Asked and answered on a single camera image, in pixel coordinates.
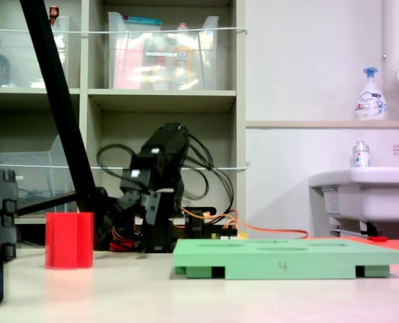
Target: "green board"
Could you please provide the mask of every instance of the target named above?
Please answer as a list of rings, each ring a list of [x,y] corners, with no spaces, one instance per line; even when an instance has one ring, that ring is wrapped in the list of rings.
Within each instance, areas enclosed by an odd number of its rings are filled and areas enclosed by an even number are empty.
[[[389,277],[399,251],[344,239],[178,240],[177,275],[226,279]]]

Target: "black stand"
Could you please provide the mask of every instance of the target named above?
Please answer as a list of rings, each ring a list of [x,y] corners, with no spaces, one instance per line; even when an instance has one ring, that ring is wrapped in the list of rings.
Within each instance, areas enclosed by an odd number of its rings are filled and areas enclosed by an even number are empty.
[[[94,212],[95,222],[108,210],[108,197],[97,189],[69,95],[43,0],[20,0],[30,36],[45,81],[50,107],[65,151],[75,192],[26,205],[18,214],[76,201],[80,211]],[[3,299],[3,263],[15,258],[14,215],[17,213],[17,184],[12,171],[0,170],[0,302]]]

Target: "black cable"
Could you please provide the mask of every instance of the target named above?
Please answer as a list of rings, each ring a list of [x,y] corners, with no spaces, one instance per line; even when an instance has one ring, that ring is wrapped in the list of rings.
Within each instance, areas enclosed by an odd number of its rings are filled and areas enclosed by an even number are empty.
[[[186,197],[187,197],[189,200],[192,200],[192,201],[198,201],[198,200],[203,199],[204,197],[206,197],[206,196],[208,195],[208,192],[210,191],[210,184],[208,183],[207,177],[206,177],[205,174],[202,173],[200,170],[197,170],[197,169],[192,168],[192,167],[190,167],[190,166],[184,166],[184,167],[189,168],[190,170],[192,170],[192,171],[198,173],[199,175],[202,176],[202,178],[203,178],[204,181],[205,181],[205,191],[204,191],[204,193],[203,193],[202,195],[196,196],[196,195],[194,195],[194,194],[192,194],[192,193],[189,193],[186,189],[184,189],[184,195],[186,195]]]
[[[203,151],[205,151],[205,153],[207,154],[207,157],[208,157],[208,159],[210,161],[211,168],[214,168],[213,156],[211,156],[210,151],[208,150],[208,148],[206,148],[205,145],[203,143],[201,143],[199,141],[199,139],[197,139],[194,135],[191,135],[189,133],[188,136],[190,138],[192,138],[194,141],[196,141],[198,143],[198,145],[200,145],[200,147],[203,149]]]
[[[136,157],[136,153],[130,148],[127,147],[126,145],[122,145],[120,143],[113,143],[111,145],[107,145],[103,148],[101,148],[101,150],[98,151],[98,154],[96,155],[96,161],[98,162],[99,167],[102,168],[102,170],[107,173],[108,175],[120,178],[121,180],[127,180],[129,182],[132,182],[133,184],[138,185],[140,188],[131,188],[133,190],[138,190],[140,192],[149,194],[148,188],[146,187],[146,185],[144,185],[144,183],[141,183],[137,180],[133,180],[132,178],[123,176],[123,175],[118,175],[116,172],[113,172],[112,170],[108,169],[108,166],[104,164],[104,162],[102,161],[102,155],[105,151],[108,151],[109,149],[121,149],[124,150],[125,152],[127,152],[129,155],[131,155],[132,158]]]
[[[233,201],[235,198],[235,193],[234,193],[233,184],[231,182],[231,179],[229,178],[229,176],[226,173],[222,172],[221,170],[215,169],[213,157],[212,157],[210,151],[208,150],[208,148],[204,144],[202,144],[201,141],[199,141],[199,139],[197,139],[195,136],[189,134],[189,137],[201,147],[201,149],[204,151],[205,155],[202,154],[199,151],[199,149],[196,148],[194,145],[190,144],[189,148],[193,151],[193,153],[198,157],[199,160],[197,160],[193,157],[190,157],[190,156],[186,156],[186,162],[190,162],[198,167],[204,168],[217,177],[217,179],[220,181],[223,188],[225,189],[225,192],[229,199],[229,206],[224,212],[224,213],[228,213],[232,208]],[[112,170],[108,169],[108,167],[102,161],[102,155],[104,152],[108,151],[109,149],[121,149],[121,150],[124,150],[125,152],[129,153],[129,155],[131,155],[132,158],[136,157],[136,153],[130,147],[127,147],[126,145],[121,145],[121,144],[107,145],[107,146],[101,148],[101,150],[99,150],[99,152],[96,156],[98,165],[102,168],[102,170],[111,176],[120,178],[122,180],[128,180],[129,182],[132,182],[132,183],[138,185],[141,189],[137,189],[137,190],[139,190],[140,192],[148,193],[148,188],[144,185],[144,183],[138,182],[136,180],[133,180],[132,178],[128,178],[123,175],[119,175],[116,172],[113,172]],[[185,190],[184,194],[190,200],[197,201],[197,200],[203,199],[209,193],[209,182],[208,182],[207,177],[205,176],[205,174],[202,171],[194,169],[190,165],[184,165],[184,167],[190,168],[194,172],[199,173],[205,181],[205,191],[202,195],[196,196],[192,193],[189,193],[187,190]],[[211,222],[208,222],[207,225],[216,224],[217,222],[221,221],[222,219],[223,219],[222,217],[216,218],[216,219],[212,220]]]
[[[213,173],[214,175],[216,175],[217,179],[220,181],[220,183],[222,184],[222,186],[224,187],[227,196],[229,198],[229,207],[225,210],[224,213],[228,213],[233,205],[233,200],[235,198],[235,193],[234,193],[234,189],[233,189],[233,184],[229,178],[229,176],[227,174],[225,174],[224,172],[222,172],[221,170],[216,170],[215,166],[214,166],[214,161],[213,161],[213,157],[210,153],[210,151],[207,149],[207,147],[205,147],[205,145],[203,145],[201,143],[201,141],[199,141],[195,136],[190,135],[189,137],[192,138],[194,141],[196,141],[198,143],[198,145],[202,148],[202,150],[205,152],[206,157],[193,145],[190,144],[189,148],[192,149],[192,151],[194,152],[194,154],[196,156],[198,156],[198,158],[200,159],[201,162],[196,161],[195,159],[193,159],[192,157],[188,157],[186,158],[186,160],[193,162],[194,164],[205,168],[206,170],[210,171],[211,173]],[[221,221],[223,218],[216,218],[215,220],[209,222],[207,225],[210,224],[215,224],[219,221]]]

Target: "plastic container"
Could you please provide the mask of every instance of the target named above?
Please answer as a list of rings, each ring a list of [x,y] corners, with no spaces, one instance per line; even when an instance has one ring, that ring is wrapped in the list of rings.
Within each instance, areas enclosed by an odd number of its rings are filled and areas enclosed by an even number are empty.
[[[109,12],[108,19],[110,31],[128,31],[119,13]],[[208,17],[203,28],[216,28],[218,20]],[[217,31],[153,33],[148,28],[143,34],[110,34],[109,88],[216,89]],[[176,81],[181,52],[189,53],[184,84]]]
[[[57,136],[49,151],[0,153],[0,168],[7,168],[15,172],[19,205],[74,191],[59,136]],[[69,203],[38,213],[44,214],[56,211],[70,212],[76,211],[76,209],[74,209],[73,203]]]
[[[69,87],[79,87],[79,34],[68,34],[78,30],[70,17],[58,17],[53,34],[63,71]],[[32,39],[28,32],[0,32],[0,55],[9,65],[9,87],[45,88]]]

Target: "tripod leg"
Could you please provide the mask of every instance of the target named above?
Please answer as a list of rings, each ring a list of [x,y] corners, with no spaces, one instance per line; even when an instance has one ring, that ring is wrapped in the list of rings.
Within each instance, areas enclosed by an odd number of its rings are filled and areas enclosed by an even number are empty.
[[[45,81],[52,115],[59,131],[75,191],[83,196],[95,194],[96,186],[79,132],[59,52],[48,22],[44,1],[20,0],[20,3]]]

